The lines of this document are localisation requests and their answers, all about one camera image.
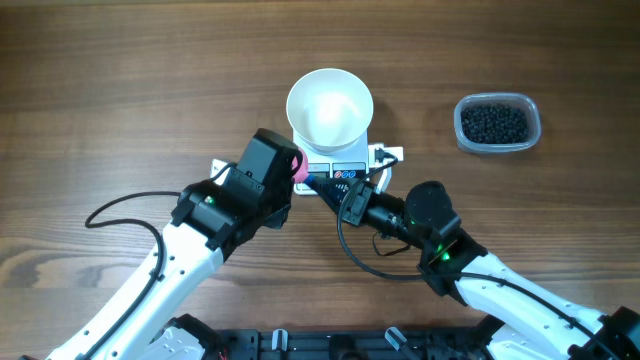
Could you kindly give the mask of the pink scoop blue handle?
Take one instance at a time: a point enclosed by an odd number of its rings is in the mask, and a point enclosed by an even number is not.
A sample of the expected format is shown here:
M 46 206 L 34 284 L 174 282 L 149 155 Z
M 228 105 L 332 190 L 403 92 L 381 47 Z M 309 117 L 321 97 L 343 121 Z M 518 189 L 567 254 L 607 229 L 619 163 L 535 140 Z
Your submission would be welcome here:
M 293 173 L 292 178 L 295 185 L 304 184 L 310 188 L 313 187 L 316 178 L 309 173 L 308 157 L 302 148 L 298 148 L 291 167 Z

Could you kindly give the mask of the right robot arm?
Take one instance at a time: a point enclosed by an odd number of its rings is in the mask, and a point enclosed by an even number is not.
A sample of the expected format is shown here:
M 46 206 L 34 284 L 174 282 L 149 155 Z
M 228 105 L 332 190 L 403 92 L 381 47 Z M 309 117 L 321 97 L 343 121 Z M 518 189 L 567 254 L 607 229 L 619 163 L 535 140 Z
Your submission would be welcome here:
M 420 250 L 418 278 L 436 294 L 482 311 L 478 341 L 493 359 L 636 359 L 639 315 L 607 315 L 518 275 L 461 226 L 444 186 L 427 181 L 403 198 L 368 181 L 309 176 L 341 224 L 369 226 Z

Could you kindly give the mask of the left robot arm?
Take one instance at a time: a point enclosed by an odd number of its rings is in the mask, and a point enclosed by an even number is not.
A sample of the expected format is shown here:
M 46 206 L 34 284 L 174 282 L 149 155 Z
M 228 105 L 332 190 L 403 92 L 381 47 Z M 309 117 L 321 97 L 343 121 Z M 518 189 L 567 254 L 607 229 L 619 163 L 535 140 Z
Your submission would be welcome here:
M 301 150 L 260 128 L 238 163 L 188 185 L 156 244 L 107 304 L 53 359 L 139 359 L 184 300 L 262 227 L 281 228 Z

